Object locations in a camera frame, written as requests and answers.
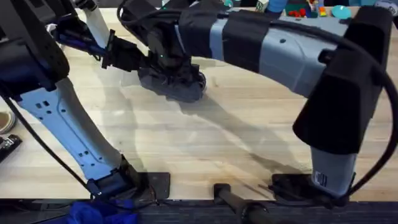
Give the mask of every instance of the label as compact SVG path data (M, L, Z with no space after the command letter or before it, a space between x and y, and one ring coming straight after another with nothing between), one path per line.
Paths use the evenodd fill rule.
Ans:
M326 187L326 184L328 183L328 177L325 174L322 174L321 172L315 171L314 173L315 176L315 183Z

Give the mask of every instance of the robotic arm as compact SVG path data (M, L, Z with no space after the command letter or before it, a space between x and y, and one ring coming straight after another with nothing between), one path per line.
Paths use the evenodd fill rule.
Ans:
M126 20L154 12L153 6L132 0L123 9L122 24L148 45L163 67L178 60L183 63L186 56L213 58L269 77L308 98L294 132L311 146L312 185L335 198L347 193L381 91L373 78L377 74L359 53L284 25L294 22L345 37L365 48L385 69L392 23L387 11L363 7L352 21L332 17L276 20L244 10L220 13L220 8L201 2L182 11L177 21L170 12L170 22L148 19L138 26ZM368 33L378 35L369 39Z
M124 1L123 12L118 10L119 20L148 46L146 57L135 44L116 37L113 30L106 32L108 28L91 1L76 4L88 16L87 24L78 20L74 10L63 12L52 21L57 24L52 33L55 39L102 57L103 68L138 70L144 88L179 101L199 100L205 77L198 65L191 64L191 57L199 56L259 73L307 97L293 130L311 146L313 174L310 181L305 175L275 177L272 189L282 197L297 194L298 188L300 194L310 188L312 195L303 193L301 197L312 200L320 195L340 198L347 194L381 85L366 57L306 30L320 27L344 37L364 48L385 69L392 22L387 10L363 7L353 20L275 19L227 9L213 1L172 0L165 8L173 10L164 11L157 11L145 0ZM0 16L6 35L0 44L3 97L14 99L41 120L79 163L95 196L108 198L148 187L84 111L67 78L64 54L28 5L21 0L2 1ZM375 34L372 39L366 38L369 32ZM301 184L286 186L286 180Z

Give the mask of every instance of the sticker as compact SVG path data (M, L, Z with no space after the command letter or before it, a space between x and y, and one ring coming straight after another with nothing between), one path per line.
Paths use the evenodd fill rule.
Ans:
M321 172L315 171L314 173L314 179L315 183L326 187L326 184L328 183L328 177L325 174L322 174Z
M374 3L374 5L388 9L393 16L398 15L398 6L392 1L380 0Z

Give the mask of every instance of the wood grain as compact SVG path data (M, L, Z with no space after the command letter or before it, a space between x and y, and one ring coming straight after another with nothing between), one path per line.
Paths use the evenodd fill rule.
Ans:
M118 36L137 42L119 24L114 9L102 12ZM395 29L390 48L388 71L396 81ZM266 189L272 174L311 173L310 150L292 132L305 99L268 78L223 62L194 58L208 80L206 95L194 104L177 103L143 89L135 72L103 70L87 54L68 47L64 51L70 62L69 78L90 117L137 170L171 173L170 198L211 199L213 184L226 182L244 198L272 199ZM7 110L4 102L0 108ZM383 93L358 156L357 177L384 150L391 130L390 113ZM60 143L31 115L23 114L83 177ZM0 164L1 198L89 197L21 124L12 133L24 143ZM352 200L397 201L397 172L395 156Z

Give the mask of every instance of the blue fabric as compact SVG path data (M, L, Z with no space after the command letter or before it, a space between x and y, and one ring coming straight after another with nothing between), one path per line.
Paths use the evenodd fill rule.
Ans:
M132 208L129 201L123 207ZM137 214L131 212L118 213L112 205L103 202L75 202L67 217L67 224L136 224Z

